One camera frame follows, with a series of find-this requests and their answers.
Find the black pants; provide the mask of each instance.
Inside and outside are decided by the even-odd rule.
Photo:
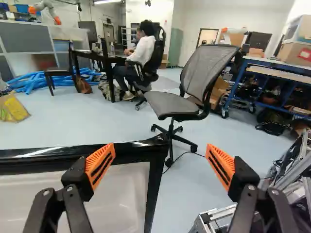
[[[117,80],[119,86],[123,91],[128,91],[128,87],[125,83],[124,78],[129,84],[133,82],[140,83],[140,77],[137,75],[136,70],[132,66],[115,66],[113,67],[113,78]]]

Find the white shirt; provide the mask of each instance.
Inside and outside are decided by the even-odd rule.
[[[127,60],[133,62],[139,62],[144,66],[151,58],[152,53],[155,49],[156,38],[151,36],[143,36],[137,46],[135,51],[127,57]]]

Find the black hair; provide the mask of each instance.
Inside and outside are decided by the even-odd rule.
[[[139,25],[139,30],[144,31],[146,36],[155,35],[155,28],[150,20],[144,20]]]

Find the black office chair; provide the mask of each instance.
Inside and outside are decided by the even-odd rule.
[[[158,80],[159,76],[156,71],[162,63],[165,39],[166,33],[164,29],[161,26],[158,26],[155,29],[155,48],[150,60],[144,67],[139,62],[129,62],[129,65],[134,66],[136,73],[141,80],[140,83],[132,83],[131,85],[131,87],[134,87],[136,91],[141,91],[142,93],[151,91],[151,82]],[[142,97],[139,103],[135,105],[135,109],[138,111],[140,106],[146,101],[146,98]]]
[[[190,145],[191,152],[196,152],[198,148],[193,142],[175,135],[177,132],[181,132],[183,127],[174,129],[174,120],[178,122],[202,120],[208,116],[210,111],[209,99],[213,86],[219,74],[238,50],[239,47],[233,45],[201,45],[193,53],[180,74],[180,96],[160,91],[149,91],[144,94],[159,120],[164,120],[167,117],[172,118],[168,130],[155,124],[151,127],[152,132],[158,129],[169,140],[170,157],[165,162],[167,167],[174,163],[172,140]],[[202,112],[199,111],[196,104],[183,98],[185,93],[197,98],[204,104]]]
[[[72,80],[74,83],[74,86],[76,87],[78,93],[80,93],[80,89],[77,86],[76,83],[76,79],[75,79],[75,75],[73,72],[73,68],[72,68],[72,42],[69,42],[69,47],[68,47],[68,64],[69,64],[69,68],[68,69],[63,69],[63,68],[58,68],[58,67],[53,67],[53,68],[48,68],[47,70],[44,71],[44,76],[45,79],[47,81],[48,87],[50,89],[50,93],[52,96],[54,96],[53,93],[53,89],[55,90],[55,85],[54,85],[54,81],[53,81],[53,76],[68,76],[71,75],[72,76]]]

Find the person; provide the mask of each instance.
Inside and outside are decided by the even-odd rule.
[[[138,28],[138,39],[139,42],[135,50],[125,50],[124,53],[129,55],[127,61],[139,62],[144,66],[151,58],[151,55],[154,51],[156,38],[154,36],[155,29],[151,21],[145,20],[142,21]],[[128,82],[137,82],[140,83],[140,77],[136,73],[136,70],[133,66],[129,66],[125,62],[125,66],[115,66],[113,68],[114,79],[118,82],[121,89],[125,92],[123,100],[131,100],[135,96],[131,93],[125,83],[124,78]]]

